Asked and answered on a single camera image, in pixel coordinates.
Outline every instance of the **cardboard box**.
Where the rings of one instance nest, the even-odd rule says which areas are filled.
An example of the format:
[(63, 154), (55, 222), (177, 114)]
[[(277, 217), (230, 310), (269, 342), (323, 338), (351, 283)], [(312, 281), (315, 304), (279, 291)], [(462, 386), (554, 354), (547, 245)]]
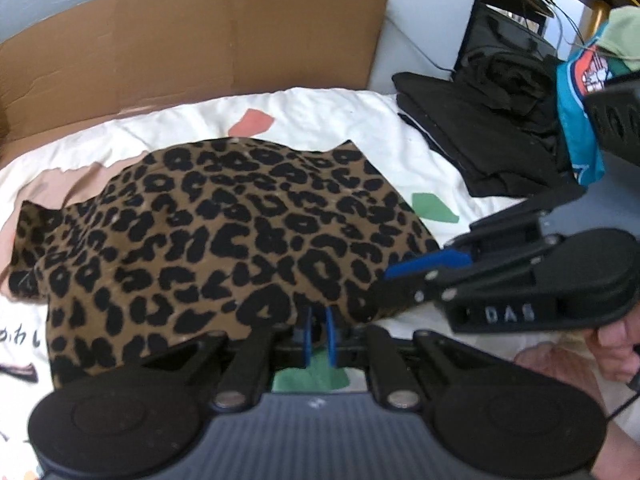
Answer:
[(0, 44), (0, 165), (119, 116), (365, 89), (387, 0), (94, 0)]

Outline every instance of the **white bed sheet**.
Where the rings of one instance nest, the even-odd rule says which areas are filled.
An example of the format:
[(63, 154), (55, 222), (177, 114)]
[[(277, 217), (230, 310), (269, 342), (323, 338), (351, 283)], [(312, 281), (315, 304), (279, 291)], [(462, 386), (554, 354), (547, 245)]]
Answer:
[[(221, 98), (113, 120), (29, 152), (0, 170), (0, 226), (10, 218), (20, 190), (43, 170), (77, 170), (96, 162), (107, 167), (173, 144), (225, 137), (248, 110), (259, 110), (273, 118), (271, 126), (255, 135), (256, 138), (297, 150), (319, 151), (352, 140), (409, 204), (416, 193), (437, 196), (452, 216), (458, 218), (457, 222), (424, 220), (440, 244), (466, 232), (471, 222), (516, 203), (506, 198), (470, 197), (455, 168), (432, 152), (417, 130), (398, 118), (392, 96), (367, 91), (298, 88)], [(0, 296), (0, 331), (6, 330), (6, 333), (0, 332), (0, 340), (3, 334), (9, 336), (20, 328), (28, 342), (33, 342), (34, 332), (39, 334), (36, 338), (44, 341), (45, 321), (46, 306), (12, 303)], [(396, 337), (409, 338), (419, 328), (450, 335), (443, 317), (430, 305), (381, 324)], [(527, 346), (558, 338), (557, 335), (530, 334), (460, 339), (510, 359)], [(45, 345), (18, 346), (7, 338), (0, 342), (0, 363), (33, 363), (40, 377), (38, 384), (27, 384), (0, 374), (0, 432), (4, 435), (3, 438), (0, 434), (0, 479), (4, 480), (4, 476), (6, 480), (31, 480), (38, 472), (33, 453), (24, 443), (26, 422), (33, 406), (52, 389)], [(351, 379), (351, 387), (358, 388), (362, 377), (355, 374)], [(625, 387), (619, 384), (603, 381), (602, 389), (610, 408), (628, 397)], [(630, 431), (629, 414), (621, 418)], [(634, 436), (640, 440), (640, 428), (636, 426), (635, 430)]]

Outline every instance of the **green pattern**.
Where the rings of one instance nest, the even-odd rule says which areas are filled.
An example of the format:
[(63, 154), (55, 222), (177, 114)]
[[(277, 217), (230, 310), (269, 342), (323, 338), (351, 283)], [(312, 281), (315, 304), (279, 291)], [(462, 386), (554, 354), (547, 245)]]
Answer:
[(322, 394), (349, 386), (344, 370), (329, 366), (326, 350), (315, 352), (307, 368), (288, 368), (276, 373), (273, 392)]
[(415, 213), (425, 220), (457, 224), (460, 217), (453, 213), (440, 198), (433, 193), (414, 193), (412, 207)]

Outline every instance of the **leopard print fabric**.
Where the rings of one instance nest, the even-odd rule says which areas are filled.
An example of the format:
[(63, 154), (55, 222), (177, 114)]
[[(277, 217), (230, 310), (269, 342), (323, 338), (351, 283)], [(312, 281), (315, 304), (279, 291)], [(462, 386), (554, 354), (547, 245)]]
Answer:
[(9, 286), (49, 303), (56, 387), (209, 330), (245, 338), (337, 306), (351, 323), (386, 267), (437, 244), (357, 147), (225, 138), (147, 155), (62, 210), (24, 202)]

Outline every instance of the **round black pad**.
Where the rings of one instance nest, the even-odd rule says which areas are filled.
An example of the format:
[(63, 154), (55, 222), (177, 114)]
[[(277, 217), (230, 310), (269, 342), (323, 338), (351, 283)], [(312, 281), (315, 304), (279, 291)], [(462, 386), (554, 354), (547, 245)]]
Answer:
[(526, 370), (466, 372), (439, 399), (442, 444), (472, 467), (508, 478), (554, 478), (589, 468), (606, 436), (587, 394)]
[(149, 474), (200, 430), (198, 406), (181, 386), (65, 390), (36, 407), (29, 435), (43, 467), (70, 478)]

